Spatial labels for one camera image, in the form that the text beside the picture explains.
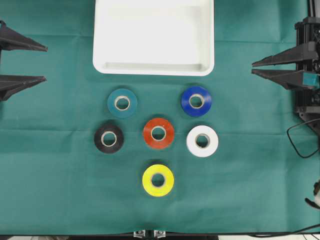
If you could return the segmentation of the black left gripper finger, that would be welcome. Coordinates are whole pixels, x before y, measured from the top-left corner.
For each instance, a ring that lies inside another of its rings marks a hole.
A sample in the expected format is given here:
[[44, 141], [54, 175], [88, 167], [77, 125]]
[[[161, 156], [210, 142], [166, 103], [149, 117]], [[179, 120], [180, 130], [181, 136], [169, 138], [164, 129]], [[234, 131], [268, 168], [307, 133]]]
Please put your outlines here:
[[7, 101], [12, 95], [27, 88], [32, 88], [46, 80], [44, 76], [1, 75], [0, 100]]
[[0, 21], [0, 50], [13, 51], [13, 50], [28, 50], [47, 52], [48, 48], [31, 38], [9, 28], [7, 24]]

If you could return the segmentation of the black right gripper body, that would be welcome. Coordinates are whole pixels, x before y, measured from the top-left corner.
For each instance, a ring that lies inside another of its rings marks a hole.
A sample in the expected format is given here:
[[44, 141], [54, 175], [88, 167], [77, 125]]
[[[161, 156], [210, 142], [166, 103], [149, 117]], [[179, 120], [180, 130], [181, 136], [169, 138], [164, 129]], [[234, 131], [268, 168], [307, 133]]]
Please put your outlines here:
[[308, 16], [295, 24], [296, 45], [306, 45], [309, 59], [296, 64], [296, 69], [308, 74], [302, 79], [310, 89], [295, 94], [295, 111], [302, 120], [320, 117], [320, 18]]

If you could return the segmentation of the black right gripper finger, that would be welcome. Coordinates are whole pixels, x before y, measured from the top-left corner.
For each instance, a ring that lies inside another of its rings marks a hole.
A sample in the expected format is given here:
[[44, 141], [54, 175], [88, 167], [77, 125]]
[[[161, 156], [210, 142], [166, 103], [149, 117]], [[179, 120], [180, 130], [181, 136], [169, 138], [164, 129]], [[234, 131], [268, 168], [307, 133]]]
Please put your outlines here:
[[279, 84], [286, 90], [316, 90], [320, 88], [320, 76], [309, 71], [252, 69], [251, 73]]
[[252, 63], [253, 67], [299, 63], [313, 59], [313, 43], [303, 43]]

